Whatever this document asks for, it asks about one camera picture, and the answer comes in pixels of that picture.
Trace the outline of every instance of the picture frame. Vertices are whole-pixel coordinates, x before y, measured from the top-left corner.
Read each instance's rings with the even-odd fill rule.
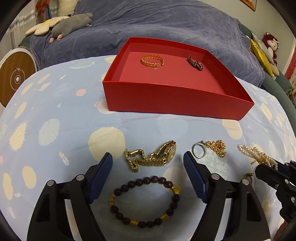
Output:
[[[257,0],[241,0],[244,4],[246,4],[250,9],[256,11]]]

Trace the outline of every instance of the stuffed animal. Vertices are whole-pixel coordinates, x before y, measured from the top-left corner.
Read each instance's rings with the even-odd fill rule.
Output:
[[[46,34],[49,30],[49,28],[53,28],[56,26],[62,19],[68,18],[68,16],[63,16],[63,17],[54,17],[49,20],[46,20],[43,23],[37,24],[30,28],[25,35],[30,35],[34,33],[36,36]]]
[[[277,61],[275,60],[277,55],[276,55],[275,51],[279,48],[278,40],[270,33],[265,33],[262,41],[264,42],[270,55],[272,56],[272,58],[274,60],[274,64],[277,65]]]
[[[52,43],[55,39],[59,41],[61,38],[67,36],[75,30],[91,26],[90,23],[92,16],[92,13],[83,13],[61,20],[52,29],[51,38],[49,42]]]

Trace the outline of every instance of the gray plush toy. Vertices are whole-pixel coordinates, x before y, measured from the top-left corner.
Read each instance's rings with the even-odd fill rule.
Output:
[[[51,38],[49,39],[49,42],[52,43],[55,39],[59,41],[62,37],[67,36],[75,30],[91,26],[90,23],[92,16],[92,13],[83,13],[61,20],[52,29]]]

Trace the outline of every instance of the red box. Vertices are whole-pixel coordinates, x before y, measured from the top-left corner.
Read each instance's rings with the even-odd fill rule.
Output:
[[[164,65],[143,65],[141,58],[147,54],[161,56]],[[189,56],[202,63],[203,71],[189,64]],[[239,81],[209,51],[161,39],[129,38],[111,64],[103,87],[110,111],[240,120],[254,105]]]

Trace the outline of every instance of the blue gripper pad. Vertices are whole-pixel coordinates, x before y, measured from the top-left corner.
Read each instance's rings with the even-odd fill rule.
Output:
[[[183,156],[183,164],[194,188],[196,196],[206,203],[209,199],[207,195],[207,186],[210,171],[205,165],[198,164],[190,151],[185,152]]]
[[[91,182],[89,183],[89,203],[93,203],[97,199],[105,185],[107,177],[112,169],[113,158],[109,152],[106,152],[100,163],[91,166],[86,172],[86,177],[89,178]]]

